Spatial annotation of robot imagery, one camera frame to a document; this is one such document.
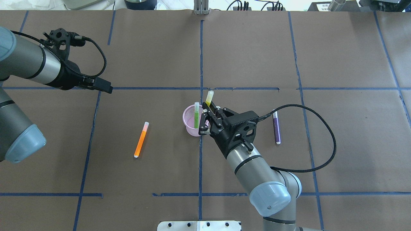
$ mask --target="orange marker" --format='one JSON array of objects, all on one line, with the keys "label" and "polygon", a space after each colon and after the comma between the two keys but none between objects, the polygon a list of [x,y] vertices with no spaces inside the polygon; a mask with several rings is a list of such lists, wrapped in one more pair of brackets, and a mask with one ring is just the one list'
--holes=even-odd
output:
[{"label": "orange marker", "polygon": [[134,152],[134,158],[137,158],[140,155],[141,147],[143,146],[143,142],[144,142],[145,134],[147,132],[148,125],[149,125],[149,122],[144,123],[143,130],[141,131],[139,143],[137,144],[136,151]]}]

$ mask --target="purple marker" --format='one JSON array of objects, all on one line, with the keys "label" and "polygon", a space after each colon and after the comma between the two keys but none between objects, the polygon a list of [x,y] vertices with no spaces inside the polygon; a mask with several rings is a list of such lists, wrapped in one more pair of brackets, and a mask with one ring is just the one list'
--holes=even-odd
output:
[{"label": "purple marker", "polygon": [[274,138],[276,144],[281,144],[280,127],[278,125],[278,115],[274,112],[272,115],[272,123],[274,124]]}]

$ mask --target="metal bracket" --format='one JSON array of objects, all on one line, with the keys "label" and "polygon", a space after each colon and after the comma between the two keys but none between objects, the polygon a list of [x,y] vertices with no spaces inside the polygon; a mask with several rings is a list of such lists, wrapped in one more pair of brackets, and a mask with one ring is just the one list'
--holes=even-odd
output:
[{"label": "metal bracket", "polygon": [[157,231],[241,231],[241,222],[237,221],[185,221],[160,222]]},{"label": "metal bracket", "polygon": [[194,14],[208,14],[208,0],[194,0]]}]

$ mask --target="white label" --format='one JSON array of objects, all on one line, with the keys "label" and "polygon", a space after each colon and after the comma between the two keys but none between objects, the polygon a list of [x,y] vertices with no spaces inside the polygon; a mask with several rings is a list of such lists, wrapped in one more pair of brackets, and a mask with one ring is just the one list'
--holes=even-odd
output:
[{"label": "white label", "polygon": [[327,4],[317,4],[317,9],[318,9],[318,11],[328,11],[328,6],[329,5],[330,5],[329,3],[327,3]]}]

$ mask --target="marker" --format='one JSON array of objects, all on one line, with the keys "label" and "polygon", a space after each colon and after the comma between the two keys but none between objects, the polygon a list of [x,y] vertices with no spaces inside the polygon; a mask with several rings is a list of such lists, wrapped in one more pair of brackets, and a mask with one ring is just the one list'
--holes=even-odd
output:
[{"label": "marker", "polygon": [[274,124],[274,138],[276,144],[281,144],[280,127],[278,125],[278,114],[274,112],[272,115],[272,123]]},{"label": "marker", "polygon": [[207,106],[210,106],[213,95],[214,95],[214,91],[208,91],[207,98],[205,100],[205,103],[207,104]]},{"label": "marker", "polygon": [[194,103],[194,128],[199,127],[200,102]]},{"label": "marker", "polygon": [[134,152],[134,158],[137,158],[140,155],[141,147],[143,146],[143,142],[144,142],[145,134],[147,132],[148,125],[149,125],[149,122],[144,123],[143,130],[141,131],[139,143],[137,144],[136,151]]}]

